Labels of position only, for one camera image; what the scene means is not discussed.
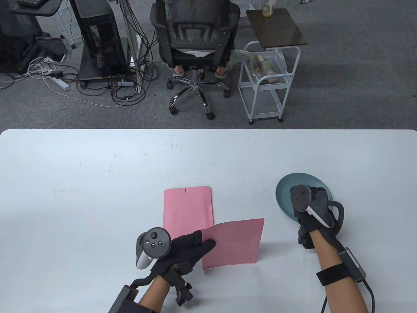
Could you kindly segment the person's right hand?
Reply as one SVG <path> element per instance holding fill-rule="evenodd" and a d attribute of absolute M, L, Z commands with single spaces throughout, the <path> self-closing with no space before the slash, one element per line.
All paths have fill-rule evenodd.
<path fill-rule="evenodd" d="M 294 215 L 307 233 L 333 228 L 336 219 L 329 209 L 327 191 L 321 187 L 297 185 L 290 192 Z"/>

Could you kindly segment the person's left hand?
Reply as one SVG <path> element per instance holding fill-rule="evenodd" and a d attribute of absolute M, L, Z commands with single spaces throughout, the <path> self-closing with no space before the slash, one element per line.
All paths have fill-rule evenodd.
<path fill-rule="evenodd" d="M 172 240 L 170 252 L 155 262 L 149 276 L 134 280 L 130 286 L 133 288 L 147 286 L 158 276 L 173 286 L 172 280 L 167 279 L 170 270 L 180 276 L 190 273 L 195 264 L 215 246 L 216 241 L 213 239 L 203 241 L 201 230 L 175 238 Z"/>

